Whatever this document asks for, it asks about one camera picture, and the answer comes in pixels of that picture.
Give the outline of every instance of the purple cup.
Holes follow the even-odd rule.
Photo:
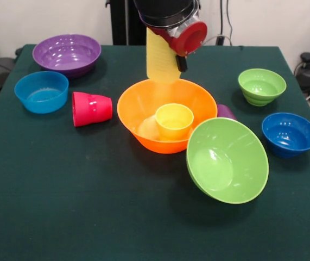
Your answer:
[[[102,48],[93,38],[80,34],[64,34],[46,39],[35,46],[33,59],[44,69],[60,72],[68,78],[88,73]]]
[[[237,121],[230,108],[223,104],[218,104],[218,117],[230,118]]]

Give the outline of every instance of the green bowl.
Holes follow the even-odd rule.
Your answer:
[[[265,69],[249,69],[238,77],[247,102],[265,106],[286,90],[285,80],[277,73]]]
[[[268,179],[268,158],[260,140],[248,127],[228,118],[209,119],[196,127],[186,162],[195,184],[225,203],[253,200]]]

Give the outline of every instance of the bowl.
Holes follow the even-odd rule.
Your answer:
[[[274,113],[262,122],[268,147],[280,158],[292,158],[310,150],[310,122],[292,113]]]
[[[168,103],[160,106],[155,119],[160,133],[160,139],[180,140],[187,136],[194,119],[192,111],[179,103]]]
[[[260,140],[233,119],[201,123],[189,139],[186,161],[197,187],[225,203],[255,199],[268,179],[268,158]]]
[[[265,69],[246,70],[239,75],[238,82],[245,99],[254,106],[265,106],[286,90],[285,80]]]
[[[192,127],[181,140],[160,139],[155,113],[167,103],[180,103],[193,112]],[[166,85],[147,79],[122,93],[117,103],[117,114],[121,123],[145,148],[171,154],[184,151],[193,129],[201,122],[217,116],[217,105],[209,92],[188,80],[178,79]]]
[[[33,58],[46,70],[77,78],[93,68],[100,52],[101,46],[95,39],[80,34],[64,34],[36,45]]]
[[[67,102],[68,86],[67,77],[58,72],[35,72],[17,82],[15,95],[32,113],[51,113]]]

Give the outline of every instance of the table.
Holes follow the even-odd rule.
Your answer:
[[[310,260],[310,151],[276,158],[261,131],[276,111],[310,120],[277,47],[203,47],[182,75],[228,105],[265,145],[266,188],[236,206],[194,186],[184,152],[150,152],[120,123],[119,96],[146,78],[144,47],[103,46],[95,69],[71,80],[67,104],[48,115],[26,111],[13,91],[40,70],[33,47],[24,47],[0,95],[0,260]],[[252,67],[288,84],[266,107],[249,105],[239,90],[239,73]],[[74,128],[72,91],[111,97],[113,119]]]

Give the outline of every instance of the pink cup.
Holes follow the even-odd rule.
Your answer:
[[[73,122],[75,127],[103,122],[111,118],[111,98],[84,92],[73,92]]]

